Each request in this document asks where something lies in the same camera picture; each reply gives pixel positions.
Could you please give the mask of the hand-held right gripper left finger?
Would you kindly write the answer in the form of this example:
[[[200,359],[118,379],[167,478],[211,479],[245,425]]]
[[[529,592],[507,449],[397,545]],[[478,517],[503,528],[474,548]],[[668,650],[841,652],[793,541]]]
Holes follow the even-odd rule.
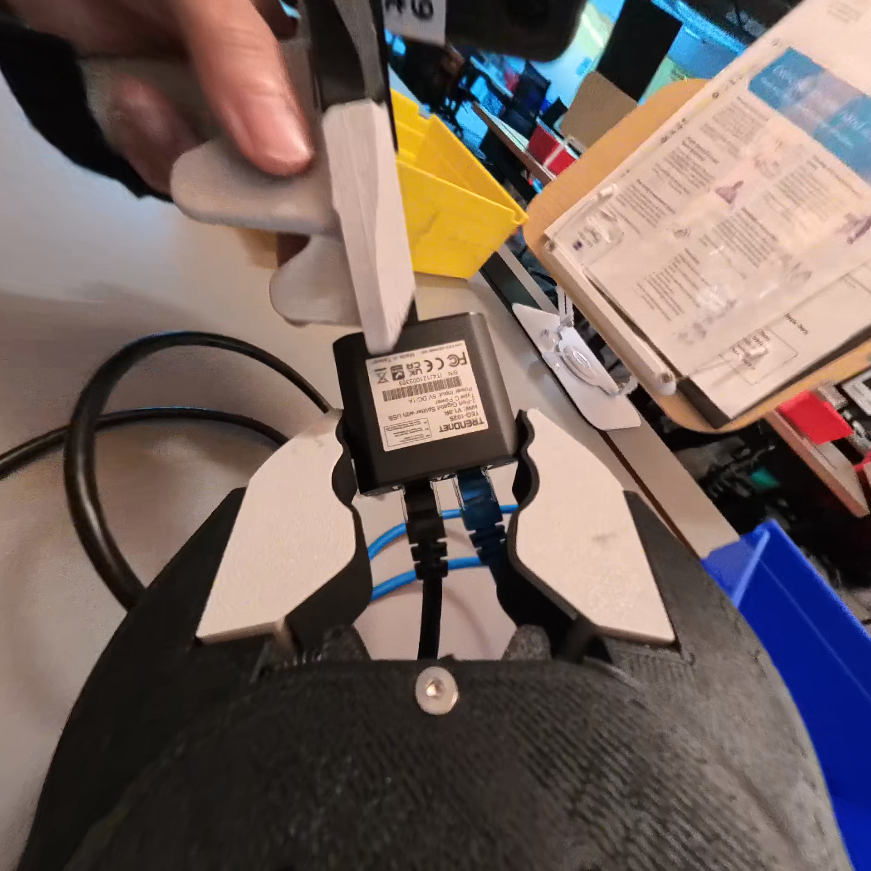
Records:
[[[342,413],[331,410],[251,478],[196,637],[288,636],[311,652],[353,626],[374,587],[356,494]]]

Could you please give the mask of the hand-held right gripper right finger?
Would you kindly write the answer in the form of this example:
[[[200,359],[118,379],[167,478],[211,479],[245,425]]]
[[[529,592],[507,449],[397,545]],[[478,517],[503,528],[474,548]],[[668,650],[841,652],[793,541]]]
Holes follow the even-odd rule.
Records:
[[[622,484],[540,410],[521,411],[517,429],[509,563],[605,637],[670,646],[676,634]]]

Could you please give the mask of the black network splitter box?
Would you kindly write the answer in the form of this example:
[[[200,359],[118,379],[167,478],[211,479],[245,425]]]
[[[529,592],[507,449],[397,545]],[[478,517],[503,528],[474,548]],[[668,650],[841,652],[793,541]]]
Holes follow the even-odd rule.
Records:
[[[362,333],[348,334],[333,358],[362,495],[514,458],[515,415],[483,314],[414,323],[382,355],[367,351]]]

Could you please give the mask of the white desk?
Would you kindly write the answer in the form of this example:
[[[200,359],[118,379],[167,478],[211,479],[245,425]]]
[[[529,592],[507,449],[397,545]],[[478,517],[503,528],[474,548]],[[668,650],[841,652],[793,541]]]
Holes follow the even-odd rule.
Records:
[[[482,278],[424,278],[424,317],[483,313],[495,341],[512,407],[539,408],[590,448],[628,489],[698,556],[737,540],[734,527],[702,494],[651,429],[601,435],[573,408],[497,293]],[[79,390],[110,354],[152,333],[193,328],[271,350],[339,403],[330,328],[291,328],[266,306],[269,329],[252,324],[248,301],[215,325],[112,285],[82,285],[71,299],[2,290],[2,450],[66,422]],[[287,435],[309,425],[309,401],[266,367],[227,352],[180,348],[137,364],[112,406],[197,405],[242,413]],[[146,582],[226,495],[267,458],[266,441],[216,423],[140,423],[98,438],[98,484],[112,532]],[[105,589],[73,532],[58,455],[2,481],[2,670],[26,668],[73,681],[87,672],[123,611]]]

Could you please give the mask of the person's left hand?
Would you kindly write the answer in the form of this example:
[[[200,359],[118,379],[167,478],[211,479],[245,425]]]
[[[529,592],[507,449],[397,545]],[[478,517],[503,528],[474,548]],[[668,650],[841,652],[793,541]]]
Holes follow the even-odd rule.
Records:
[[[80,59],[189,61],[212,118],[256,168],[287,177],[311,165],[312,139],[279,46],[295,24],[280,2],[18,1],[2,10]],[[105,88],[99,124],[110,151],[146,195],[167,197],[174,163],[200,143],[193,122],[133,75]]]

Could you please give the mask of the yellow plastic bin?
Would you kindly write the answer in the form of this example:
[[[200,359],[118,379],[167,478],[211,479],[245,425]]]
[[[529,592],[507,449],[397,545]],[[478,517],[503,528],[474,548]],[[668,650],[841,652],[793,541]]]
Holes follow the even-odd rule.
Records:
[[[470,279],[528,215],[437,116],[391,91],[412,265]]]

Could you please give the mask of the red box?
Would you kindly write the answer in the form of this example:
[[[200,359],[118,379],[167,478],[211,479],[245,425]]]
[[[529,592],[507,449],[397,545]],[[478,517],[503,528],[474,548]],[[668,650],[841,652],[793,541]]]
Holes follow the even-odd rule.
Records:
[[[839,410],[815,391],[793,396],[777,407],[777,413],[815,445],[842,441],[855,433]]]
[[[532,131],[526,148],[528,155],[556,178],[578,160],[582,147],[571,136],[564,137],[541,120]]]

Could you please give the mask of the blue plastic bin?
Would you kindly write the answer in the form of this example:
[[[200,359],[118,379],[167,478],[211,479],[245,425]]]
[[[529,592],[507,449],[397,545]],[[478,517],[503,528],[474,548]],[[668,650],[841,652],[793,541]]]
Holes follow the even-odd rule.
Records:
[[[870,637],[776,521],[703,561],[787,685],[855,869],[870,868]]]

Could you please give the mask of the wooden board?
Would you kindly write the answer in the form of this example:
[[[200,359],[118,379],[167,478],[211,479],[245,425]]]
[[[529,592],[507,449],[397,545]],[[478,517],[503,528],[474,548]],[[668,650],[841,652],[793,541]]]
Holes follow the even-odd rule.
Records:
[[[687,104],[694,107],[700,103],[699,93],[706,84],[702,79],[669,84],[632,110],[534,198],[528,207],[524,236],[533,254],[548,268],[582,315],[593,324],[631,373],[637,376],[640,385],[669,419],[688,430],[724,434],[745,428],[770,415],[778,406],[804,390],[814,389],[824,382],[838,383],[858,376],[869,368],[870,341],[855,345],[841,357],[807,373],[798,382],[749,408],[742,416],[715,428],[703,419],[686,398],[678,394],[666,396],[659,391],[657,376],[640,359],[636,337],[626,332],[626,327],[607,309],[604,300],[595,297],[592,291],[575,289],[567,271],[552,264],[545,252],[548,242],[546,230],[588,193],[607,185],[608,179],[623,162],[641,149],[647,140],[659,136],[662,129],[685,113]]]

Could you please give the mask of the brown cardboard piece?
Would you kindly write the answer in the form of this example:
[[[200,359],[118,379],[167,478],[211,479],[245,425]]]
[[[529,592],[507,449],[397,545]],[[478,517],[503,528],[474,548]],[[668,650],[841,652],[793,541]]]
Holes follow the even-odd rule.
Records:
[[[561,119],[561,136],[587,150],[636,106],[637,101],[613,82],[598,71],[590,71]]]

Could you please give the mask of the printed instruction sheet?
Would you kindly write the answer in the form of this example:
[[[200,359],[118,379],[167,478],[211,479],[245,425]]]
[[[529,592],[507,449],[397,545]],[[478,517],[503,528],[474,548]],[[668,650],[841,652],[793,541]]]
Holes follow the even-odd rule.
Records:
[[[551,221],[543,261],[720,430],[869,339],[869,2],[802,2]]]

